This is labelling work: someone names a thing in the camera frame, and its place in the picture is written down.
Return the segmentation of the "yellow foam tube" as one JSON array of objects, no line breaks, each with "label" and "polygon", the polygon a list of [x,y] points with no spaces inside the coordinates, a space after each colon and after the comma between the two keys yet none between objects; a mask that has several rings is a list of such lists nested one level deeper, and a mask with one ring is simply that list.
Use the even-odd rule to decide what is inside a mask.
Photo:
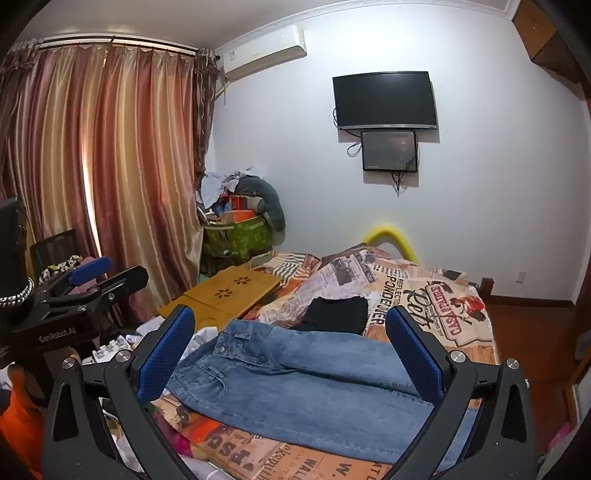
[{"label": "yellow foam tube", "polygon": [[377,225],[363,236],[363,243],[375,244],[380,239],[392,241],[405,260],[413,263],[420,262],[411,243],[398,228],[388,224]]}]

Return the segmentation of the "wall-mounted black television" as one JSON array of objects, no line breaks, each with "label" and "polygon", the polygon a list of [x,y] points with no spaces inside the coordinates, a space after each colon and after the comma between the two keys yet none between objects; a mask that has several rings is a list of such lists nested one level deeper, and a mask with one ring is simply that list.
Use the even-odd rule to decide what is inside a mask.
[{"label": "wall-mounted black television", "polygon": [[437,129],[427,71],[373,72],[332,79],[335,118],[342,130]]}]

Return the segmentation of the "black folded garment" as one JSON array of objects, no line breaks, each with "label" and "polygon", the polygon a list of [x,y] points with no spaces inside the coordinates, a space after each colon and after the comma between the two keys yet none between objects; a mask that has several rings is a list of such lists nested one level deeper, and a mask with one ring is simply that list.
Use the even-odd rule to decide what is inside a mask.
[{"label": "black folded garment", "polygon": [[312,300],[303,319],[291,329],[362,335],[368,322],[369,304],[366,298]]}]

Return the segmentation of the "wooden lap desk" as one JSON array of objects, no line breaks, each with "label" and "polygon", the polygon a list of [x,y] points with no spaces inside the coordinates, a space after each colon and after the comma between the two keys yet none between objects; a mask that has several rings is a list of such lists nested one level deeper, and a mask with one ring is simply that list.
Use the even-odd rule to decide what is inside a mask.
[{"label": "wooden lap desk", "polygon": [[183,305],[193,313],[195,331],[204,327],[222,330],[279,287],[279,276],[232,266],[162,306],[158,314],[167,317],[176,306]]}]

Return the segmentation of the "pink striped curtain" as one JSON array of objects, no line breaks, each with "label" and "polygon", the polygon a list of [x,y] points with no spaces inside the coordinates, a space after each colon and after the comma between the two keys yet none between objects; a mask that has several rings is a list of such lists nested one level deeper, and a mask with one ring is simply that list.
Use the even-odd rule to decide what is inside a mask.
[{"label": "pink striped curtain", "polygon": [[36,240],[73,230],[83,256],[149,275],[129,300],[150,319],[199,273],[197,190],[214,54],[117,43],[15,45],[1,63],[1,195]]}]

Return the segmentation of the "wooden bed frame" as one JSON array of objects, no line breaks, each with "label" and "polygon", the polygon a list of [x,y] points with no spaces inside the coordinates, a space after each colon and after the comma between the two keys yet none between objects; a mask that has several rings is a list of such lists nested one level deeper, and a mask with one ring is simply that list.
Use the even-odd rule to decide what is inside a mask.
[{"label": "wooden bed frame", "polygon": [[481,299],[488,303],[492,296],[492,290],[494,288],[494,280],[492,278],[483,277],[477,286],[477,290]]}]

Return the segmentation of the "white air conditioner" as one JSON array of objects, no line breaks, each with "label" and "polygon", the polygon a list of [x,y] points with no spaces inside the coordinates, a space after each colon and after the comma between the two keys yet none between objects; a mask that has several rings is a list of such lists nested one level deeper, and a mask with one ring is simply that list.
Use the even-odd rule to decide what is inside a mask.
[{"label": "white air conditioner", "polygon": [[305,56],[304,31],[291,25],[225,52],[222,56],[224,77],[236,81]]}]

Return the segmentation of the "printed newspaper-pattern bedspread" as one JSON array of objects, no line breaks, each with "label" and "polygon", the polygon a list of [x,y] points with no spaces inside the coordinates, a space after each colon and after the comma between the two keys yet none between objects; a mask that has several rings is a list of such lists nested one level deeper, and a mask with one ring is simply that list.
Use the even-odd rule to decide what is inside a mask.
[{"label": "printed newspaper-pattern bedspread", "polygon": [[[359,336],[390,344],[386,316],[390,309],[402,306],[446,349],[461,350],[483,363],[498,360],[486,305],[461,272],[423,267],[366,245],[325,258],[270,252],[242,268],[279,276],[280,290],[236,320],[291,329],[315,298],[359,296],[369,304],[366,329]],[[189,355],[222,330],[201,328]],[[342,457],[245,432],[191,410],[169,390],[154,406],[175,450],[211,462],[218,477],[379,479],[392,464]]]}]

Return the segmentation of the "wooden overhead cabinet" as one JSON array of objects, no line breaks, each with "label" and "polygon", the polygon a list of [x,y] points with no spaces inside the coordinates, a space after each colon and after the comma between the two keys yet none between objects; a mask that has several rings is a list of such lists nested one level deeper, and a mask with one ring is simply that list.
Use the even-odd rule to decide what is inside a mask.
[{"label": "wooden overhead cabinet", "polygon": [[513,23],[530,60],[573,83],[580,83],[583,73],[578,61],[546,14],[531,0],[523,0]]}]

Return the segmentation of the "blue denim jeans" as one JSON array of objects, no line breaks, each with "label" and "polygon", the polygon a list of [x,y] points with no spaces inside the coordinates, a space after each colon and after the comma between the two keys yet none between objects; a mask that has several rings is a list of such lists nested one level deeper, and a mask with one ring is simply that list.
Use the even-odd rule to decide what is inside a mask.
[{"label": "blue denim jeans", "polygon": [[231,321],[177,365],[167,388],[225,425],[379,463],[397,461],[434,410],[392,345],[259,321]]}]

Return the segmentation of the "small black wall monitor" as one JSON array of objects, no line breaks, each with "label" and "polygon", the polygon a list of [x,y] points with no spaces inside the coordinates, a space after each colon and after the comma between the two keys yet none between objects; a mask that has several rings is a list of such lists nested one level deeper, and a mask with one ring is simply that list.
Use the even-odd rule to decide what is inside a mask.
[{"label": "small black wall monitor", "polygon": [[418,171],[417,137],[413,131],[362,132],[363,170],[391,173]]}]

